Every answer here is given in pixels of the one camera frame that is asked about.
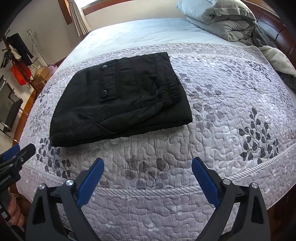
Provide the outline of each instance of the black chair seat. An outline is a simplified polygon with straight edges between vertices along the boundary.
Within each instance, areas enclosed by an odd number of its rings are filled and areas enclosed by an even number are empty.
[[[7,115],[5,124],[8,125],[11,129],[13,127],[13,124],[15,122],[15,119],[17,117],[17,114],[20,110],[21,105],[22,105],[22,99],[14,102],[10,108],[8,115]],[[11,132],[11,131],[9,129],[7,129],[6,127],[4,127],[3,132],[7,133],[7,132]]]

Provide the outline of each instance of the headboard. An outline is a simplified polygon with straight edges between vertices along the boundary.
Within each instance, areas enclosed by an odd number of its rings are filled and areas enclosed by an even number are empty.
[[[243,1],[254,13],[258,25],[265,31],[269,38],[277,45],[296,68],[296,42],[291,34],[274,13],[255,4]]]

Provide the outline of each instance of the metal screw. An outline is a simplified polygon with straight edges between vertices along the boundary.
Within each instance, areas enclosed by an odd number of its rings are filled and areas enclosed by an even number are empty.
[[[67,180],[67,181],[66,181],[66,185],[67,185],[67,186],[72,186],[73,183],[74,183],[73,180]]]
[[[223,179],[225,185],[230,185],[231,181],[229,179]]]
[[[40,184],[40,185],[38,186],[38,188],[39,188],[40,190],[44,189],[45,187],[46,187],[46,185],[45,185],[44,183],[42,183],[42,184]]]
[[[251,186],[252,186],[252,188],[258,188],[258,184],[257,183],[252,183]]]

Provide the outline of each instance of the curtain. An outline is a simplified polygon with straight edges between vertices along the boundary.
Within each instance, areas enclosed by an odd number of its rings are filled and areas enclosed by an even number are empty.
[[[78,37],[86,35],[91,31],[91,28],[85,18],[85,15],[81,8],[77,6],[74,0],[67,0],[69,3],[69,9],[73,23],[75,24]]]

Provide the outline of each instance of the quilted bedspread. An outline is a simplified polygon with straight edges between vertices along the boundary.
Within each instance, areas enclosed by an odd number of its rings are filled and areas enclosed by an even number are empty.
[[[51,117],[79,70],[115,58],[168,52],[192,109],[178,128],[74,148],[49,143]],[[82,210],[103,240],[195,240],[214,211],[191,170],[199,156],[220,177],[257,182],[269,208],[296,182],[296,109],[277,73],[254,46],[167,43],[103,54],[56,73],[36,100],[20,146],[37,153],[23,165],[20,193],[75,179],[101,157],[105,170]],[[229,231],[234,205],[224,231]],[[67,226],[62,207],[60,214]]]

